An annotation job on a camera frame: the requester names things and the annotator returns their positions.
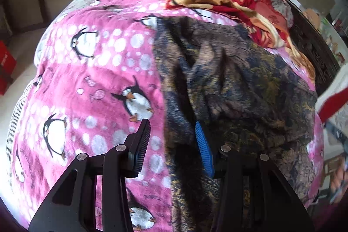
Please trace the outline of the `dark wooden desk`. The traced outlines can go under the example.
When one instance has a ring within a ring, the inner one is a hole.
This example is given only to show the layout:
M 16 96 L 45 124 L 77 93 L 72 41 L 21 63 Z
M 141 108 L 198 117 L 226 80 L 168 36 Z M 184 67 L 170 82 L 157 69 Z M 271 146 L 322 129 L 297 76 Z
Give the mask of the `dark wooden desk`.
M 1 8 L 14 34 L 41 29 L 51 22 L 45 0 L 1 0 Z

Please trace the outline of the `dark floral patterned garment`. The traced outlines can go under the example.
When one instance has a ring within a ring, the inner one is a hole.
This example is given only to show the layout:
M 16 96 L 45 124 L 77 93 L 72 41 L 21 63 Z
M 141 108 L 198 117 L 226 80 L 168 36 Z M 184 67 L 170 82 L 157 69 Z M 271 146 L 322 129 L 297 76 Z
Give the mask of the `dark floral patterned garment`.
M 254 43 L 242 25 L 189 17 L 158 18 L 153 55 L 165 100 L 174 231 L 208 231 L 219 200 L 220 182 L 203 171 L 198 120 L 234 150 L 267 153 L 308 202 L 317 94 L 282 57 Z

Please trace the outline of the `red and gold floral blanket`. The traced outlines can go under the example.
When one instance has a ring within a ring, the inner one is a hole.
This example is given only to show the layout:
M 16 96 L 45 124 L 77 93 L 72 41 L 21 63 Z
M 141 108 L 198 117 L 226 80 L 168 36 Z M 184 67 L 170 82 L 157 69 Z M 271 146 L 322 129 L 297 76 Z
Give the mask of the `red and gold floral blanket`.
M 255 11 L 255 0 L 167 0 L 167 9 L 186 7 L 190 9 L 205 9 L 232 19 L 248 30 L 250 38 L 264 48 L 285 48 L 292 62 L 307 72 L 309 80 L 315 82 L 315 69 L 307 57 L 293 44 L 288 31 L 284 42 L 274 25 Z

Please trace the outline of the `pink penguin fleece blanket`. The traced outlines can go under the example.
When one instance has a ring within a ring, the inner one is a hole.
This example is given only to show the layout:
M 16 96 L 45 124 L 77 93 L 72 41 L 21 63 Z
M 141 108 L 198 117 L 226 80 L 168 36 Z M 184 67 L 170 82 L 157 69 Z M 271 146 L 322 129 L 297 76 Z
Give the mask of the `pink penguin fleece blanket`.
M 165 100 L 153 55 L 157 20 L 189 17 L 243 24 L 205 9 L 167 9 L 166 1 L 95 0 L 62 15 L 45 31 L 36 77 L 9 135 L 11 186 L 25 231 L 78 154 L 105 154 L 137 132 L 144 119 L 151 123 L 151 135 L 142 170 L 136 178 L 125 179 L 133 231 L 174 231 Z M 306 70 L 292 62 L 285 48 L 262 48 L 282 57 L 315 90 Z M 96 231 L 103 231 L 101 177 L 95 214 Z

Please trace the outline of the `white ornate chair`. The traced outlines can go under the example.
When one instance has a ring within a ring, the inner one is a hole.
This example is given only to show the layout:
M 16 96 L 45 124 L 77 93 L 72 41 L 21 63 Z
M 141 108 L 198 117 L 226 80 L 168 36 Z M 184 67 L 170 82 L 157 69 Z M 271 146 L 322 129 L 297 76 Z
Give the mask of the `white ornate chair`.
M 318 97 L 315 104 L 315 128 L 324 128 L 331 122 L 347 133 L 347 63 L 336 74 L 329 87 Z

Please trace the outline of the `red paper gift bag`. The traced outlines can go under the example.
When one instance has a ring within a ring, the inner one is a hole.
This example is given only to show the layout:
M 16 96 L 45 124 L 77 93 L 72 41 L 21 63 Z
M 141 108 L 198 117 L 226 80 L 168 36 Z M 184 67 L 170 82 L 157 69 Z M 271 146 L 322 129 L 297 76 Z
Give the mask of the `red paper gift bag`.
M 12 73 L 17 62 L 2 40 L 0 40 L 0 64 L 0 94 L 4 95 L 7 90 L 7 87 L 13 83 Z

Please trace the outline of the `dark carved wooden headboard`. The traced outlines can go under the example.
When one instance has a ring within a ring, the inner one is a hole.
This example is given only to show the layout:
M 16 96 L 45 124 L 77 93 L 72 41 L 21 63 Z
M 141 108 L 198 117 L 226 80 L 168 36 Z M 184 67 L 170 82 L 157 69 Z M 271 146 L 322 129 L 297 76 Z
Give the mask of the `dark carved wooden headboard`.
M 333 82 L 340 69 L 339 64 L 319 31 L 292 1 L 287 0 L 287 3 L 294 19 L 290 37 L 314 66 L 316 92 L 317 95 L 321 95 Z

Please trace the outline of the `red cloth on chair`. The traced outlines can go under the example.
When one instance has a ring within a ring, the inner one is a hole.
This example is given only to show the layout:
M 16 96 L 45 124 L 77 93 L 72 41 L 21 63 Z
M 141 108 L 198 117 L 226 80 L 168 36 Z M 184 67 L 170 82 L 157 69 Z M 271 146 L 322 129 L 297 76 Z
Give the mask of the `red cloth on chair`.
M 322 123 L 325 123 L 330 117 L 332 117 L 339 109 L 341 109 L 348 101 L 348 89 L 333 94 L 320 108 L 318 116 Z

